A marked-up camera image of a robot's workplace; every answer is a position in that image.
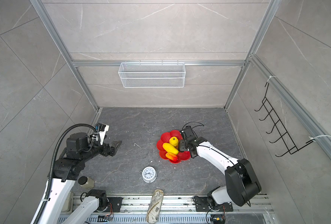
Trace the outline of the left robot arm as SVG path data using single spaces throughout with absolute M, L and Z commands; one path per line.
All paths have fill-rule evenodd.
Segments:
M 121 141 L 94 143 L 86 133 L 74 133 L 66 140 L 63 158 L 52 159 L 43 198 L 32 219 L 33 224 L 56 224 L 72 187 L 79 179 L 85 163 L 97 155 L 115 156 Z M 67 224 L 83 224 L 95 211 L 111 208 L 105 190 L 91 189 L 81 205 L 66 219 Z

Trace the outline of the small yellow fake fruit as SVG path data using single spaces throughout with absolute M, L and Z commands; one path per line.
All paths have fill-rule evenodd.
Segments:
M 173 145 L 175 148 L 178 148 L 179 146 L 179 140 L 176 136 L 172 137 L 170 140 L 169 140 L 169 143 L 171 145 Z

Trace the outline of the long yellow fake fruit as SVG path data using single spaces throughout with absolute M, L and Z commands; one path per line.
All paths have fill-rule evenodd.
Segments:
M 162 147 L 166 152 L 170 152 L 175 155 L 177 155 L 179 153 L 179 151 L 170 143 L 165 142 L 165 143 L 163 143 Z

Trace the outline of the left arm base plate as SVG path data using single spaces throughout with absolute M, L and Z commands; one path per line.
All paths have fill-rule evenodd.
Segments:
M 99 207 L 97 212 L 120 212 L 123 197 L 108 197 L 107 199 L 99 199 Z

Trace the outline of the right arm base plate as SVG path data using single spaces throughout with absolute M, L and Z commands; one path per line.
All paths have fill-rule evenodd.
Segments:
M 196 211 L 224 211 L 224 212 L 232 212 L 233 206 L 231 202 L 226 202 L 223 204 L 216 203 L 211 197 L 200 197 L 200 196 L 194 196 L 193 202 L 196 206 Z

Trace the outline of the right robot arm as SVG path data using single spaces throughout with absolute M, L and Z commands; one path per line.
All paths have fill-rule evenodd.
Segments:
M 207 194 L 209 207 L 215 209 L 225 203 L 250 206 L 250 200 L 262 191 L 251 163 L 220 151 L 205 138 L 197 136 L 191 126 L 184 126 L 180 133 L 183 138 L 179 144 L 181 152 L 189 152 L 192 158 L 199 156 L 207 160 L 225 176 L 226 185 Z

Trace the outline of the red-yellow fake mango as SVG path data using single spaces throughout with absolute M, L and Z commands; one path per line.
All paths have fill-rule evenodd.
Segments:
M 177 162 L 178 161 L 177 155 L 175 155 L 173 153 L 168 152 L 168 153 L 166 153 L 165 156 L 166 156 L 167 159 L 169 159 L 172 162 Z

